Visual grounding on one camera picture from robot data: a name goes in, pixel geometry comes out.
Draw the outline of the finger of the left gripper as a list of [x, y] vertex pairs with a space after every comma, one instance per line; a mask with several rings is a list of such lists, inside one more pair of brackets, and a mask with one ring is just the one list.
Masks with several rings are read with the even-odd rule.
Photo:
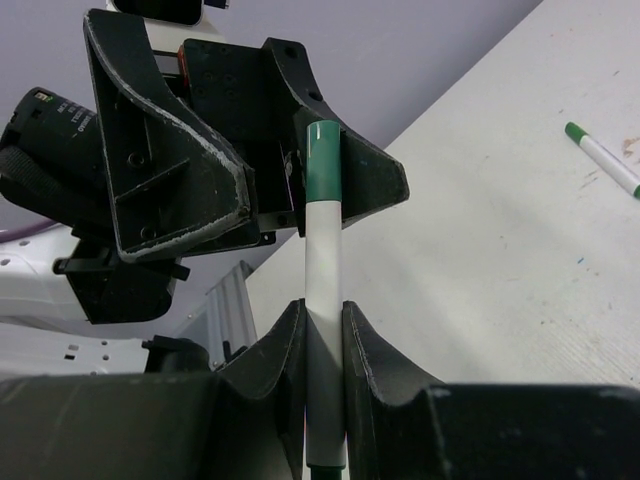
[[291, 167], [287, 179], [301, 236], [306, 230], [306, 132], [313, 122], [330, 120], [340, 126], [343, 227], [409, 198], [403, 165], [347, 126], [326, 103], [302, 44], [268, 38], [260, 53], [273, 128]]
[[253, 170], [171, 91], [143, 19], [91, 9], [83, 32], [120, 258], [255, 245]]

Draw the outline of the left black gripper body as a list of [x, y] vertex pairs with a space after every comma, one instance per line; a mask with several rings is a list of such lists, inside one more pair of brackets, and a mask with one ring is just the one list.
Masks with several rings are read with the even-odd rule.
[[156, 257], [251, 248], [272, 232], [305, 228], [305, 128], [295, 115], [305, 92], [305, 48], [269, 38], [253, 48], [187, 39], [170, 81], [189, 114], [175, 127], [202, 148], [176, 232]]

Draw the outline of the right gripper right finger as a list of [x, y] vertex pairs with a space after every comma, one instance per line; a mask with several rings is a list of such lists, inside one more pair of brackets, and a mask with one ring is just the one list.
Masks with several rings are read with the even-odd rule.
[[342, 313], [354, 479], [635, 479], [639, 393], [616, 385], [452, 384]]

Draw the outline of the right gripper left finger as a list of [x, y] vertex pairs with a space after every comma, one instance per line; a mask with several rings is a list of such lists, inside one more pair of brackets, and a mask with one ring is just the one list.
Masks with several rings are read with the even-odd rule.
[[298, 479], [306, 309], [213, 372], [1, 385], [5, 479]]

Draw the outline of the green cap white marker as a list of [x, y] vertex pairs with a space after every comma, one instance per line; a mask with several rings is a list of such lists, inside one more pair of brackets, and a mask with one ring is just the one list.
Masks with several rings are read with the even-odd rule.
[[340, 148], [338, 123], [316, 121], [307, 127], [306, 463], [313, 479], [340, 479], [346, 465]]

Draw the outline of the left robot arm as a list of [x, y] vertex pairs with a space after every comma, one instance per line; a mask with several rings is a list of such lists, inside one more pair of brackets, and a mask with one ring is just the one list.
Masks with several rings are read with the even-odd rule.
[[78, 239], [53, 270], [93, 324], [165, 314], [185, 257], [306, 229], [307, 131], [336, 122], [307, 52], [197, 38], [139, 2], [83, 18], [95, 108], [31, 89], [1, 137], [1, 193]]

